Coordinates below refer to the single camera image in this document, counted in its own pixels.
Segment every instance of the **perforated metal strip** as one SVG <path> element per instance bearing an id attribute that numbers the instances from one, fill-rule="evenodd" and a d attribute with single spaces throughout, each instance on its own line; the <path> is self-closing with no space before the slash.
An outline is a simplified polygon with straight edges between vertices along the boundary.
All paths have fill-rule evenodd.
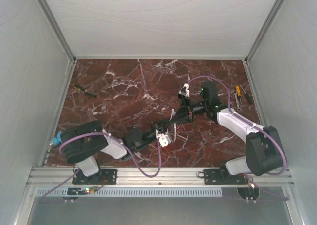
<path id="1" fill-rule="evenodd" d="M 43 196 L 52 188 L 38 188 L 36 196 Z M 222 197 L 221 188 L 101 188 L 93 194 L 67 195 L 68 188 L 59 188 L 47 197 Z"/>

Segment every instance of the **enclosure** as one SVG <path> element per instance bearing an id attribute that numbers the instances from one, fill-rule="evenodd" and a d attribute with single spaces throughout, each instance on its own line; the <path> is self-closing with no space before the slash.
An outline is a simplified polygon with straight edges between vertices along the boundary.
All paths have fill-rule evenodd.
<path id="1" fill-rule="evenodd" d="M 1 224 L 316 224 L 317 0 L 0 6 Z M 147 130 L 170 118 L 184 83 L 202 75 L 243 88 L 254 104 L 242 93 L 239 114 L 278 129 L 286 172 L 252 178 L 288 201 L 270 202 L 274 197 L 260 192 L 258 203 L 246 203 L 237 192 L 246 185 L 206 185 L 197 177 L 246 154 L 239 136 L 198 116 L 172 128 L 176 141 L 162 148 L 157 177 L 143 177 L 131 159 L 97 153 L 102 169 L 117 170 L 116 185 L 64 203 L 65 191 L 80 187 L 69 181 L 40 204 L 73 174 L 74 165 L 50 145 L 59 131 L 94 120 L 117 138 L 134 127 Z M 195 100 L 201 82 L 190 85 Z M 218 95 L 228 100 L 225 88 Z M 154 143 L 134 158 L 150 174 L 159 165 Z"/>

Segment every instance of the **white wall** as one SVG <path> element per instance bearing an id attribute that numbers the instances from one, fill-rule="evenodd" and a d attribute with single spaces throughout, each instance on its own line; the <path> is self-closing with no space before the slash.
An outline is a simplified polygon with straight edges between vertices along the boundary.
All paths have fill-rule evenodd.
<path id="1" fill-rule="evenodd" d="M 77 57 L 245 57 L 275 0 L 46 0 Z"/>
<path id="2" fill-rule="evenodd" d="M 0 0 L 0 224 L 42 160 L 71 67 L 36 0 Z"/>
<path id="3" fill-rule="evenodd" d="M 280 133 L 305 225 L 317 224 L 317 0 L 286 0 L 250 61 Z"/>

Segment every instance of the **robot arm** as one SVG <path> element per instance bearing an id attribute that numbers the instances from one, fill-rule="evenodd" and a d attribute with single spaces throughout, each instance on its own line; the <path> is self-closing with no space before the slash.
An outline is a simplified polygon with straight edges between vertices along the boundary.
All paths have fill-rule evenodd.
<path id="1" fill-rule="evenodd" d="M 261 128 L 281 146 L 278 132 L 274 127 L 264 128 L 240 116 L 252 124 L 252 126 L 249 126 L 237 119 L 234 116 L 237 112 L 234 110 L 230 112 L 227 105 L 220 102 L 217 85 L 214 82 L 203 82 L 201 89 L 203 100 L 192 102 L 189 98 L 188 87 L 185 84 L 178 93 L 181 105 L 174 117 L 171 120 L 165 119 L 155 123 L 147 131 L 142 132 L 139 128 L 133 128 L 122 139 L 114 138 L 111 135 L 96 135 L 69 143 L 64 148 L 67 162 L 76 164 L 84 176 L 92 177 L 100 172 L 93 154 L 101 151 L 115 159 L 126 160 L 130 158 L 130 155 L 127 154 L 126 149 L 122 146 L 123 144 L 134 152 L 141 150 L 156 139 L 159 139 L 162 146 L 166 146 L 171 143 L 167 130 L 170 124 L 192 123 L 195 115 L 206 114 L 208 118 L 228 128 L 246 143 L 246 155 L 244 157 L 235 158 L 225 163 L 226 172 L 229 175 L 252 172 L 260 176 L 283 165 L 281 154 L 272 142 L 253 128 L 254 126 Z M 106 133 L 99 121 L 93 121 L 59 133 L 54 140 L 58 143 L 66 142 L 71 138 L 89 132 Z"/>

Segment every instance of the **white cable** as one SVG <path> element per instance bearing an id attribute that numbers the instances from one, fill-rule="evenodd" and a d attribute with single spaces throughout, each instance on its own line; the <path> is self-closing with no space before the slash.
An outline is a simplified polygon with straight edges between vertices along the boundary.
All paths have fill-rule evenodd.
<path id="1" fill-rule="evenodd" d="M 173 116 L 176 114 L 176 112 L 175 112 L 175 110 L 174 109 L 172 109 L 172 114 L 170 115 L 170 120 L 169 121 L 171 121 L 172 120 L 172 118 L 173 118 Z M 174 141 L 173 142 L 175 142 L 176 141 L 176 123 L 174 123 Z"/>
<path id="2" fill-rule="evenodd" d="M 183 136 L 181 136 L 181 135 L 179 135 L 179 134 L 177 134 L 177 136 L 179 136 L 180 138 L 183 138 L 184 140 L 188 140 L 188 138 L 186 138 L 186 137 L 183 137 Z"/>

